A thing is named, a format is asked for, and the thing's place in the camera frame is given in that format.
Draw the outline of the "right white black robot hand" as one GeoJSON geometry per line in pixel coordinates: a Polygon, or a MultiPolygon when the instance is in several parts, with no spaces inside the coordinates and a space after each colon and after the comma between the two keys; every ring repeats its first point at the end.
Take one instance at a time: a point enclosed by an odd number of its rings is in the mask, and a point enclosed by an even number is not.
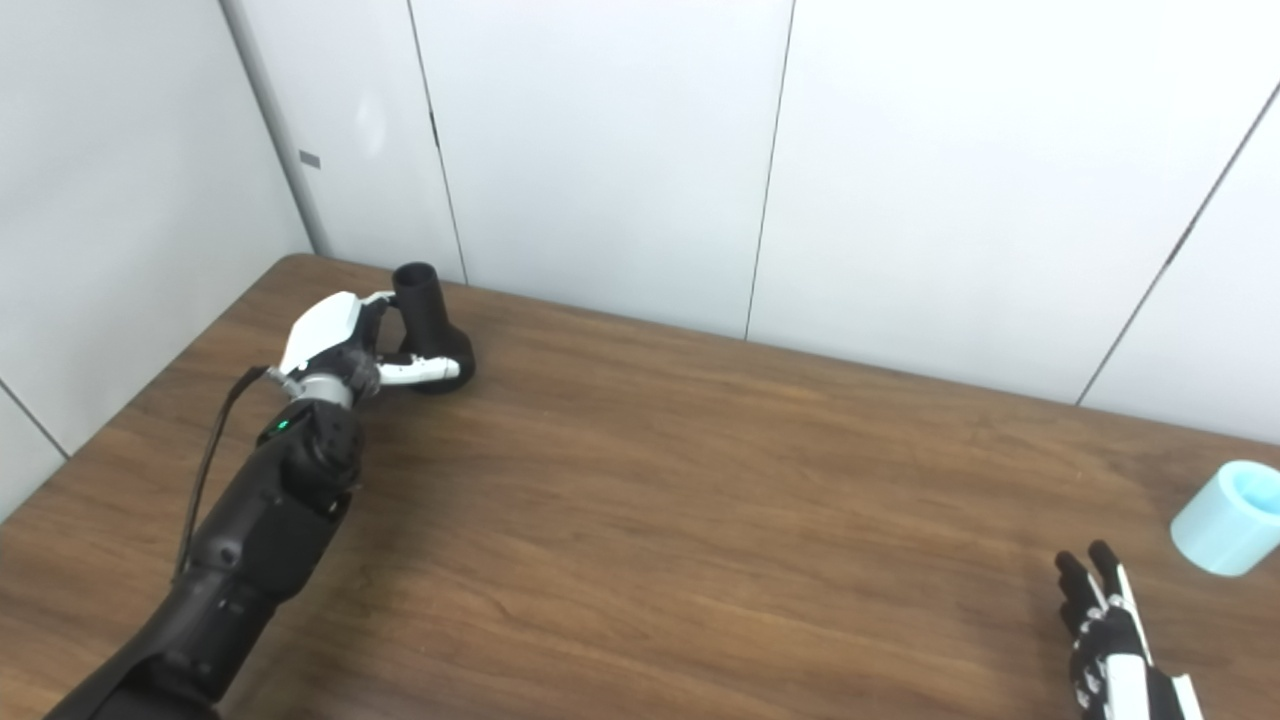
{"type": "Polygon", "coordinates": [[[1080,717],[1202,719],[1193,680],[1166,674],[1153,661],[1124,564],[1102,539],[1091,543],[1088,557],[1093,568],[1068,551],[1055,557],[1080,717]]]}

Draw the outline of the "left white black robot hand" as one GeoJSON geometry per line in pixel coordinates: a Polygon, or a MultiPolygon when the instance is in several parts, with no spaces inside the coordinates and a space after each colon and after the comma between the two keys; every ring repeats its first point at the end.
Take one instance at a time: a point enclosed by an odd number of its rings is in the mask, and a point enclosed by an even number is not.
{"type": "Polygon", "coordinates": [[[431,356],[406,337],[394,354],[378,351],[381,319],[410,313],[390,291],[358,297],[334,293],[306,310],[292,325],[282,360],[266,370],[292,401],[323,401],[351,410],[385,387],[451,392],[474,374],[468,350],[431,356]]]}

